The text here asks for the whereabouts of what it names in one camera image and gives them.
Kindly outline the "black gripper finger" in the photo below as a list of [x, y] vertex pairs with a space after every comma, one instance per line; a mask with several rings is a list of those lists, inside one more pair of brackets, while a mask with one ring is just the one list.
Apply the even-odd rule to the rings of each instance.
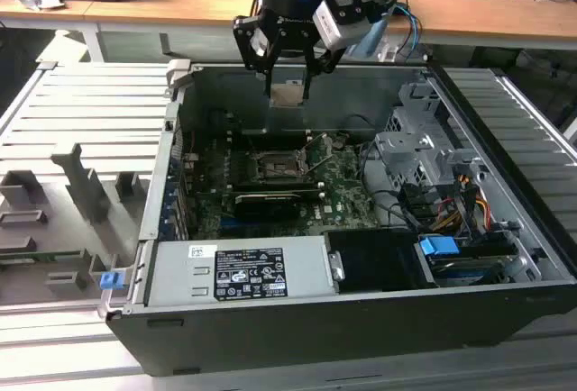
[[304, 88], [302, 95], [304, 99], [309, 98], [312, 79], [321, 74], [331, 74], [345, 52], [346, 48], [335, 51], [326, 50], [319, 58], [316, 58], [312, 48], [305, 50], [306, 70], [303, 80]]
[[281, 52], [279, 16], [269, 9], [256, 16], [236, 16], [233, 35], [244, 66], [265, 76], [264, 95], [270, 96], [272, 70]]

